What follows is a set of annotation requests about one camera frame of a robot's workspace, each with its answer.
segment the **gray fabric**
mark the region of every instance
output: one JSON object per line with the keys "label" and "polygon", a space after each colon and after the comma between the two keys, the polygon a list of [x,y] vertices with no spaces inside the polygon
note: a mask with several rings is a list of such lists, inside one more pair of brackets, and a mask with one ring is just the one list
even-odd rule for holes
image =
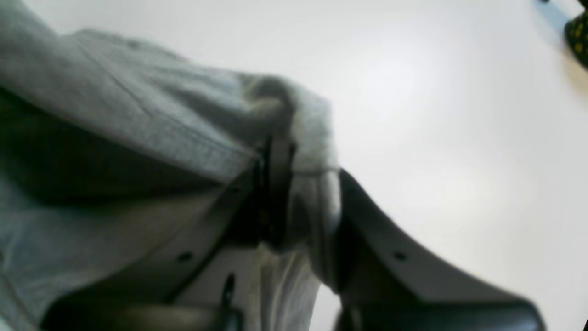
{"label": "gray fabric", "polygon": [[[0,0],[0,314],[34,330],[52,300],[148,254],[284,118],[297,147],[290,222],[320,224],[338,212],[321,199],[338,193],[329,116],[284,78],[106,32],[60,36],[20,0]],[[307,329],[319,285],[307,255],[259,256],[251,330]]]}
{"label": "gray fabric", "polygon": [[341,200],[339,176],[335,171],[299,175],[290,188],[289,226],[300,228],[308,224],[310,236],[306,246],[312,269],[328,286],[337,282],[336,247],[333,241],[339,227]]}

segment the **screw hole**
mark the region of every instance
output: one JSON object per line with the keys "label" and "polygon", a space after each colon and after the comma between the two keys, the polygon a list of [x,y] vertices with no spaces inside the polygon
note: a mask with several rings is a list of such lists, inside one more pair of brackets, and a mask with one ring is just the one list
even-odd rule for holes
{"label": "screw hole", "polygon": [[186,262],[192,260],[193,257],[194,255],[192,253],[185,251],[184,253],[178,255],[178,262]]}
{"label": "screw hole", "polygon": [[394,257],[399,261],[406,261],[406,259],[408,259],[408,256],[406,256],[406,254],[402,253],[401,251],[395,252]]}

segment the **gray cloth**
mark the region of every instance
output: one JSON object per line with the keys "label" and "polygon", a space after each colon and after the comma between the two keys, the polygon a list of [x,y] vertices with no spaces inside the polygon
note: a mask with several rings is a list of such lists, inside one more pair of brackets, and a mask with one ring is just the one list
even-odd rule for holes
{"label": "gray cloth", "polygon": [[[321,198],[338,188],[329,116],[284,78],[106,32],[61,36],[20,0],[0,0],[0,315],[35,330],[51,301],[148,254],[250,167],[284,119],[296,144],[290,222],[337,213]],[[308,256],[262,247],[255,268],[251,331],[307,329],[319,285]]]}

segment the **white surface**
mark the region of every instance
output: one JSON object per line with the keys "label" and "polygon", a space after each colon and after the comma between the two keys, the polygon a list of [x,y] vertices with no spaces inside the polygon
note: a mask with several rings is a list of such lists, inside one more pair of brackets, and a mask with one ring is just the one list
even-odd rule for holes
{"label": "white surface", "polygon": [[0,318],[0,331],[13,331],[7,324]]}
{"label": "white surface", "polygon": [[[588,73],[574,0],[30,0],[58,31],[161,42],[290,76],[332,100],[342,164],[409,234],[532,299],[588,317]],[[313,330],[337,301],[322,291]]]}

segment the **dark object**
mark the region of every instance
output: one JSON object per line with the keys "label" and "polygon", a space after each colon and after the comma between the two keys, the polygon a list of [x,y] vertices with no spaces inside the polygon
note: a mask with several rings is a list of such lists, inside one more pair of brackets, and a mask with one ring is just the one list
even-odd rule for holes
{"label": "dark object", "polygon": [[239,331],[241,314],[230,309],[96,300],[55,306],[44,330],[59,331]]}
{"label": "dark object", "polygon": [[544,330],[532,304],[445,263],[398,228],[348,173],[339,331]]}
{"label": "dark object", "polygon": [[[228,273],[222,291],[212,296],[217,309],[178,305],[177,298],[204,270],[214,266],[223,249],[250,249],[268,237],[281,208],[289,180],[284,162],[271,169],[272,153],[287,159],[288,146],[272,144],[265,162],[241,175],[220,196],[204,219],[183,229],[171,241],[126,270],[89,288],[64,296],[48,310],[47,331],[145,330],[238,331],[242,316],[231,307],[240,275]],[[273,178],[277,182],[269,183]],[[351,175],[340,174],[343,214],[338,232],[337,276],[343,312],[340,331],[363,330],[500,330],[542,331],[531,303],[477,280],[445,263],[398,228]]]}
{"label": "dark object", "polygon": [[574,56],[588,68],[588,16],[585,11],[588,0],[580,0],[580,3],[584,6],[584,12],[566,24],[564,33]]}

